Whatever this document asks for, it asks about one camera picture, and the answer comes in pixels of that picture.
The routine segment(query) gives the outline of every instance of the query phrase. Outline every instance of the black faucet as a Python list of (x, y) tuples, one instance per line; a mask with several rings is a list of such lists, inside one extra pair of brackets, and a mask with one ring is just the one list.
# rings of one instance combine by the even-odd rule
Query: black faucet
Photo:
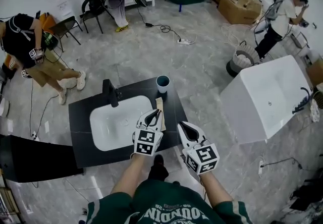
[(117, 107), (119, 105), (118, 99), (122, 96), (121, 92), (114, 88), (109, 79), (103, 80), (102, 94), (107, 99), (107, 102), (110, 102), (112, 107)]
[(304, 97), (303, 100), (298, 104), (298, 106), (295, 107), (295, 109), (292, 111), (292, 114), (302, 111), (304, 109), (304, 106), (310, 101), (310, 95), (308, 90), (304, 87), (301, 87), (301, 89), (307, 92), (307, 97)]

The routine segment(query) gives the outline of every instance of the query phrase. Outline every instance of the black chair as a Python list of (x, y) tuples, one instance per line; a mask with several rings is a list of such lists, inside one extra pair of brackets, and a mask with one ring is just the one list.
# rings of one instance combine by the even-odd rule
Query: black chair
[[(86, 11), (85, 8), (89, 4), (89, 11)], [(85, 25), (85, 21), (89, 19), (96, 18), (96, 21), (100, 27), (101, 33), (103, 34), (99, 18), (98, 16), (102, 14), (104, 11), (106, 11), (111, 17), (112, 15), (107, 11), (105, 7), (105, 0), (85, 0), (84, 3), (82, 4), (82, 15), (81, 18), (83, 19), (83, 24), (85, 26), (86, 32), (89, 33), (87, 30), (87, 27)]]
[(78, 42), (79, 45), (81, 45), (81, 43), (75, 38), (75, 36), (70, 32), (70, 30), (74, 27), (75, 23), (77, 24), (77, 26), (80, 28), (81, 31), (83, 31), (79, 25), (79, 23), (75, 20), (74, 16), (71, 16), (61, 22), (58, 22), (55, 26), (50, 27), (49, 29), (54, 32), (54, 34), (56, 36), (59, 37), (60, 40), (60, 44), (61, 44), (61, 48), (62, 51), (63, 50), (63, 45), (62, 45), (62, 41), (61, 38), (65, 35), (68, 38), (67, 33), (69, 33), (75, 40), (76, 42)]

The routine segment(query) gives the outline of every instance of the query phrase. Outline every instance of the cup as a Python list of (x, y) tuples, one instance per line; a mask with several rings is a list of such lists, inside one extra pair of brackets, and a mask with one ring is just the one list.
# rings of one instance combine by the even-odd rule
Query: cup
[(166, 93), (170, 85), (170, 79), (166, 75), (161, 75), (156, 79), (157, 89), (160, 93)]

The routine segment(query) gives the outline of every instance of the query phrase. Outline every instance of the white t-shirt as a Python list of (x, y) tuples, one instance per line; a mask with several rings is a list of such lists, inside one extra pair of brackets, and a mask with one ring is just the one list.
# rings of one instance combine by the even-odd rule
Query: white t-shirt
[(272, 28), (282, 37), (288, 33), (290, 19), (296, 18), (296, 9), (292, 0), (284, 0), (277, 11), (278, 17), (272, 21)]

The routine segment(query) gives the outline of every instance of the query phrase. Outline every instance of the white bathtub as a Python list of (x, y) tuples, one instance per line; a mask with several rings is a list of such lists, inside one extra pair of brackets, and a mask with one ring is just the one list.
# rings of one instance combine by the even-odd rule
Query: white bathtub
[(244, 69), (221, 93), (221, 102), (239, 143), (271, 138), (292, 117), (310, 92), (295, 59), (289, 55)]

